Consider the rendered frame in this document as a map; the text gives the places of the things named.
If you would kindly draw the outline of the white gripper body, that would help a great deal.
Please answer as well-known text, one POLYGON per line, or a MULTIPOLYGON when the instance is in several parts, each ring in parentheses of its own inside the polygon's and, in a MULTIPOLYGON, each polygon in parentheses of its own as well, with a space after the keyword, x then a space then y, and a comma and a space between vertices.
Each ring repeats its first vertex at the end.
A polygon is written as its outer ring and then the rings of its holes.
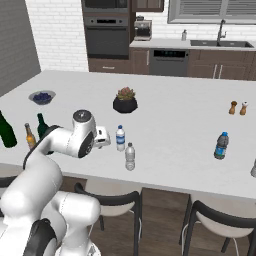
POLYGON ((111 144, 109 134, 100 134, 94 139, 94 146, 97 148, 102 148, 111 144))

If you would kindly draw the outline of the blue cap dark plastic bottle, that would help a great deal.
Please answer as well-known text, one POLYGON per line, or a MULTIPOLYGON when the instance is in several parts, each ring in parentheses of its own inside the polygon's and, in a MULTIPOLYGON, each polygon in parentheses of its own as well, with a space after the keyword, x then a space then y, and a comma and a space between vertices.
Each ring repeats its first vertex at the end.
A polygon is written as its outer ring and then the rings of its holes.
POLYGON ((222 160, 225 158, 229 137, 227 132, 223 132, 217 139, 217 144, 214 151, 214 157, 222 160))

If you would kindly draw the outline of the brown base cupboards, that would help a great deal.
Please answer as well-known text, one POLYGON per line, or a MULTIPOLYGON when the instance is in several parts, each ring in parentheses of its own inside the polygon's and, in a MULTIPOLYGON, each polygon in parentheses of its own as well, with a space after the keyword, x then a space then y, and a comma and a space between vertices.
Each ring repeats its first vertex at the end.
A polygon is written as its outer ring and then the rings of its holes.
POLYGON ((193 78, 248 80, 254 59, 254 51, 191 50, 187 75, 193 78))
POLYGON ((89 58, 88 68, 90 72, 148 75, 149 57, 148 48, 131 47, 127 60, 89 58))

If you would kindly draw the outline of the white top salt shaker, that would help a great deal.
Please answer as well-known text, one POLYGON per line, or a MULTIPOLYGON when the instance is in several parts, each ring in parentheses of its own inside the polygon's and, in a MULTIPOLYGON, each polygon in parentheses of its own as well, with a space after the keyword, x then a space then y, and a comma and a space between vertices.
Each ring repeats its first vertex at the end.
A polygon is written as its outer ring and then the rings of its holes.
POLYGON ((247 101, 242 102, 242 107, 241 107, 241 110, 240 110, 240 115, 244 116, 246 114, 246 110, 247 110, 248 105, 249 104, 248 104, 247 101))

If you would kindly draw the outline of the window with grey blinds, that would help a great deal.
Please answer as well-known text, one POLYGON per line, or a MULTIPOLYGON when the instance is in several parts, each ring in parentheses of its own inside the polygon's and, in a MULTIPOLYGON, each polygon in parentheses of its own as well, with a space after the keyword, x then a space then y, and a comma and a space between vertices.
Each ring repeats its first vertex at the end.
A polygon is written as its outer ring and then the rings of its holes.
POLYGON ((256 0, 169 0, 168 22, 256 24, 256 0))

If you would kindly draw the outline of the dark grey dishwasher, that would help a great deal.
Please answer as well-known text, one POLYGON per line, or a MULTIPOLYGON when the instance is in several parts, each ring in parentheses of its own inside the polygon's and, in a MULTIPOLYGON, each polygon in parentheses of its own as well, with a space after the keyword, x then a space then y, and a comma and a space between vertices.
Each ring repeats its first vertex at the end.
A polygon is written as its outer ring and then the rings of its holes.
POLYGON ((157 76, 186 77, 189 51, 184 49, 151 49, 149 74, 157 76))

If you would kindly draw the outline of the blueberries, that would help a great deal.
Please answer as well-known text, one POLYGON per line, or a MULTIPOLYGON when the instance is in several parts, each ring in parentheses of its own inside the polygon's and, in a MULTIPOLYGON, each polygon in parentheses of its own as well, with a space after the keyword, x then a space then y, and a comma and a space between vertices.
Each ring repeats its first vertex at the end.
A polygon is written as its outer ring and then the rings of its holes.
POLYGON ((39 94, 36 94, 36 95, 33 97, 33 100, 34 100, 35 102, 39 102, 39 103, 49 102, 51 99, 52 99, 52 97, 51 97, 51 95, 48 94, 48 93, 39 93, 39 94))

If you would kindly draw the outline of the dark microwave oven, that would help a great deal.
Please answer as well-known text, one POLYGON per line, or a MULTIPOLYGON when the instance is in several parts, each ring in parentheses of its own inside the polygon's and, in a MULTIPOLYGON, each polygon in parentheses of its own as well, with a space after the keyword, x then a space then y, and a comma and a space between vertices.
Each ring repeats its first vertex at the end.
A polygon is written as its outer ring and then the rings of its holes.
POLYGON ((82 4, 86 12, 128 12, 128 0, 82 0, 82 4))

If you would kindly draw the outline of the succulent in black pot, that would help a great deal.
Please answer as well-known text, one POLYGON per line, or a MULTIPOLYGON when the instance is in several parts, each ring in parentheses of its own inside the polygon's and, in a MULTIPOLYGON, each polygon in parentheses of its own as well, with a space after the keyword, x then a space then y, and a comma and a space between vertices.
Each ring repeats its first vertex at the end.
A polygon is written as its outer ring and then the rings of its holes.
POLYGON ((138 108, 135 92, 129 87, 124 87, 118 91, 113 101, 113 109, 121 114, 132 113, 138 108))

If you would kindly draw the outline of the dark sink basin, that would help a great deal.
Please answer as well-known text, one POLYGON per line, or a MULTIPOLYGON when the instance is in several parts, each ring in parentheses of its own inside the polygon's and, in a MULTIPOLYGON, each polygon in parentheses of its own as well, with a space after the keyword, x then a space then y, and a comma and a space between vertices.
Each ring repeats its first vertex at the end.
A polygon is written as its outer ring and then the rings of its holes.
POLYGON ((191 46, 206 46, 206 47, 236 47, 236 48, 254 48, 247 41, 214 41, 214 40, 190 40, 191 46))

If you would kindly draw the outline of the large dark green glass bottle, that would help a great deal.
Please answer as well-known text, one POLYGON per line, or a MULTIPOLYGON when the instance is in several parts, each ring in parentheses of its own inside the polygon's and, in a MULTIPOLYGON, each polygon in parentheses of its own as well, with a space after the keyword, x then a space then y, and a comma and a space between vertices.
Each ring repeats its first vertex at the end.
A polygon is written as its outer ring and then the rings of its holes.
POLYGON ((6 121, 2 112, 0 111, 0 137, 6 148, 12 148, 17 145, 17 140, 12 126, 6 121))

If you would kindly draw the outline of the silver coffee machine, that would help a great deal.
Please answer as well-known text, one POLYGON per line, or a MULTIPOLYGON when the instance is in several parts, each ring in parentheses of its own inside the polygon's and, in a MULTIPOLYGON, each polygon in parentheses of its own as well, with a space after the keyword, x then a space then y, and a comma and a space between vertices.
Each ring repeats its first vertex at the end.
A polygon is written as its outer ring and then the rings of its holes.
POLYGON ((136 41, 149 41, 152 37, 152 21, 146 20, 143 16, 137 16, 134 31, 136 41))

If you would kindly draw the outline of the brown wall cupboard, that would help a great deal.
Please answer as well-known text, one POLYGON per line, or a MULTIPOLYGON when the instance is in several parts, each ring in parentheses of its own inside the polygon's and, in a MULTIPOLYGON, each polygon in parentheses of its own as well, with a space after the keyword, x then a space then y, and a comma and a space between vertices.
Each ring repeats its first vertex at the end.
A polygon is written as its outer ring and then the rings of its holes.
POLYGON ((132 0, 134 12, 162 12, 164 0, 132 0))

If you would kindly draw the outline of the white label plastic water bottle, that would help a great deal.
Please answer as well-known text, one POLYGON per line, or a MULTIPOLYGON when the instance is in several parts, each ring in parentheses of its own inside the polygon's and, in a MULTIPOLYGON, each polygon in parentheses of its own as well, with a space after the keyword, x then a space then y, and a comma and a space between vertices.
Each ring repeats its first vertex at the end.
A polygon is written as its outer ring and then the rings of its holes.
POLYGON ((116 131, 116 146, 120 152, 125 150, 125 131, 122 125, 119 125, 116 131))

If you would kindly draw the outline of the small dark green glass bottle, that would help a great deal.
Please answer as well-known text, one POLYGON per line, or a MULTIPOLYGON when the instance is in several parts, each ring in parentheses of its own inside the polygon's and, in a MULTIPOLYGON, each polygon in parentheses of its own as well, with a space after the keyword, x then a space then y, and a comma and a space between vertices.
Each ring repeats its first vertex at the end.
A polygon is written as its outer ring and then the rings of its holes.
POLYGON ((45 123, 43 115, 41 113, 37 114, 39 125, 37 127, 39 138, 42 138, 42 136, 45 134, 49 126, 45 123))

